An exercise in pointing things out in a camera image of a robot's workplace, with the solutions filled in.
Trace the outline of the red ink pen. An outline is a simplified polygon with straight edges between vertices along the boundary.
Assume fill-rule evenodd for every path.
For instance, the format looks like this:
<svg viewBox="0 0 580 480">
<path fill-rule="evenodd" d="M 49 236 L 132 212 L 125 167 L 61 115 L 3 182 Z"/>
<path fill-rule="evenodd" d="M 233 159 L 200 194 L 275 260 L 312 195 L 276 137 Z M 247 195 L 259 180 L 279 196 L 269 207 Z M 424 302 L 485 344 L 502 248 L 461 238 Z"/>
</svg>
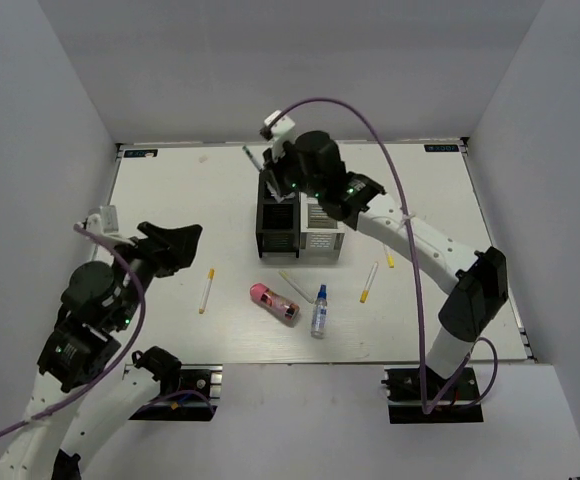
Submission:
<svg viewBox="0 0 580 480">
<path fill-rule="evenodd" d="M 271 197 L 277 202 L 282 203 L 284 201 L 292 200 L 295 198 L 295 193 L 290 192 L 289 194 L 279 194 L 270 182 L 266 183 L 267 189 L 270 192 Z"/>
</svg>

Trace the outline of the green gel pen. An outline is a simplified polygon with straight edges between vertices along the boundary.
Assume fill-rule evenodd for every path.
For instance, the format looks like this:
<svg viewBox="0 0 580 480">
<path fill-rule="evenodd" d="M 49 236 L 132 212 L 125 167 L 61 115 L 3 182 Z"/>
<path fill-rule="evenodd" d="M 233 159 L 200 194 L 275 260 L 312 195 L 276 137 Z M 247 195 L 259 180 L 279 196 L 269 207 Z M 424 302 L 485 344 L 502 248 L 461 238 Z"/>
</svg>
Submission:
<svg viewBox="0 0 580 480">
<path fill-rule="evenodd" d="M 246 157 L 249 159 L 249 161 L 252 163 L 252 165 L 256 168 L 256 170 L 258 172 L 262 172 L 263 168 L 264 168 L 264 164 L 263 164 L 262 160 L 259 157 L 255 156 L 254 153 L 251 151 L 251 149 L 247 145 L 242 146 L 242 151 L 246 155 Z"/>
</svg>

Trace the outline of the white marker yellow cap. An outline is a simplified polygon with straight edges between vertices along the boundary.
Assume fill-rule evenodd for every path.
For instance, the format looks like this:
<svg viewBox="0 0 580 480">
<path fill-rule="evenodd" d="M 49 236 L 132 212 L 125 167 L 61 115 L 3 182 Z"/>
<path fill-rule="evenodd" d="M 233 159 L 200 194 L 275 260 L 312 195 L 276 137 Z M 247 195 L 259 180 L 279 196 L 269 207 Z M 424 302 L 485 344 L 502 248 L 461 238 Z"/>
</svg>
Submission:
<svg viewBox="0 0 580 480">
<path fill-rule="evenodd" d="M 198 307 L 198 313 L 199 314 L 204 314 L 207 308 L 207 303 L 208 303 L 208 299 L 209 299 L 209 295 L 210 295 L 210 291 L 211 291 L 211 287 L 213 284 L 213 280 L 214 280 L 214 276 L 215 276 L 215 269 L 214 268 L 210 268 L 207 278 L 206 278 L 206 283 L 204 285 L 204 290 L 201 296 L 201 300 L 199 303 L 199 307 Z"/>
</svg>

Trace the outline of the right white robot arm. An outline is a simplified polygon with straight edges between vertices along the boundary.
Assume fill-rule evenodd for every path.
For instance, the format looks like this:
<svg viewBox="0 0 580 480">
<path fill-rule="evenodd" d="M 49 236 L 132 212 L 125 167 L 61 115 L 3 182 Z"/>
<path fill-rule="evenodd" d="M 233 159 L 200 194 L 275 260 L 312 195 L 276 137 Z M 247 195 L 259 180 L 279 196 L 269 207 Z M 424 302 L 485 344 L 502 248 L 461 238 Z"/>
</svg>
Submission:
<svg viewBox="0 0 580 480">
<path fill-rule="evenodd" d="M 505 255 L 494 247 L 465 246 L 406 213 L 404 201 L 370 177 L 347 170 L 338 145 L 323 131 L 295 136 L 265 127 L 261 135 L 270 143 L 262 172 L 274 194 L 316 199 L 328 217 L 380 241 L 446 294 L 421 384 L 429 396 L 447 397 L 458 385 L 459 366 L 508 301 Z"/>
</svg>

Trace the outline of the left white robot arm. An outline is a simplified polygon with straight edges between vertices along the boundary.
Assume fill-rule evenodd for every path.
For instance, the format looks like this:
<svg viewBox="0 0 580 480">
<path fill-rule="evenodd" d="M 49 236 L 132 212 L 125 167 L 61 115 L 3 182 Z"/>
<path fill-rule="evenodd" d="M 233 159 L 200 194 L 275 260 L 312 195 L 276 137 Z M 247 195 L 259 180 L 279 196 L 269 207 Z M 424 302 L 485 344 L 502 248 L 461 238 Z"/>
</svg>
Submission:
<svg viewBox="0 0 580 480">
<path fill-rule="evenodd" d="M 23 418 L 0 431 L 13 440 L 0 458 L 0 479 L 78 479 L 86 467 L 81 447 L 62 444 L 86 395 L 130 356 L 129 380 L 110 394 L 83 439 L 100 447 L 111 434 L 150 400 L 169 399 L 181 387 L 181 363 L 160 347 L 132 352 L 137 340 L 115 339 L 147 313 L 146 291 L 156 278 L 192 265 L 202 227 L 166 229 L 142 222 L 140 237 L 106 235 L 83 223 L 74 229 L 113 257 L 112 263 L 89 261 L 71 275 L 60 299 L 57 321 L 37 361 L 33 392 Z"/>
</svg>

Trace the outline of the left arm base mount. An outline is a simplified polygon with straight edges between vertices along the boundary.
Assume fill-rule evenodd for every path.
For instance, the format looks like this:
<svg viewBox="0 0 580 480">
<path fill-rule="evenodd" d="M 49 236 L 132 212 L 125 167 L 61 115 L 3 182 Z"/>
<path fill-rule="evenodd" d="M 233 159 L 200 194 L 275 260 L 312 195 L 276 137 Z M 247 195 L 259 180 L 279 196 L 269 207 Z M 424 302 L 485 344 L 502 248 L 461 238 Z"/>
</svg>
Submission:
<svg viewBox="0 0 580 480">
<path fill-rule="evenodd" d="M 155 397 L 141 406 L 132 421 L 210 422 L 218 408 L 223 367 L 183 366 L 177 389 L 166 397 Z"/>
</svg>

